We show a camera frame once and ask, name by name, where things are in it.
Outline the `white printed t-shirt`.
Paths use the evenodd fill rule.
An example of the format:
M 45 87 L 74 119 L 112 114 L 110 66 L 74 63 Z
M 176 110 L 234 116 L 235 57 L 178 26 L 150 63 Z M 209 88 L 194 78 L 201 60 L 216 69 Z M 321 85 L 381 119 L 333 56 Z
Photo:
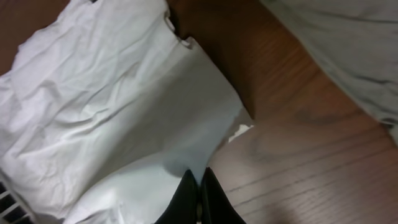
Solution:
M 71 1 L 1 77 L 2 223 L 155 223 L 251 119 L 165 1 Z

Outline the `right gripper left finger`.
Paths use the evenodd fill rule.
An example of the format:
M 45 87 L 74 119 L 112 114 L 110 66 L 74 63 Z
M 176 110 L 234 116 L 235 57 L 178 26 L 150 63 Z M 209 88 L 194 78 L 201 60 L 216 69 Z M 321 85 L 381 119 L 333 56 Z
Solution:
M 197 193 L 197 182 L 191 170 L 187 170 L 168 207 L 155 224 L 196 224 Z

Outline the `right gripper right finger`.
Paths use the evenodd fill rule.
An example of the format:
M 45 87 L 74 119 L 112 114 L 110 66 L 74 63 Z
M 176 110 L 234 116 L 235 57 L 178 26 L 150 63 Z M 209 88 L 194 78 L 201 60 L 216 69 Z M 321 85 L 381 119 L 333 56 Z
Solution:
M 201 182 L 202 224 L 246 224 L 229 202 L 214 172 L 207 167 Z

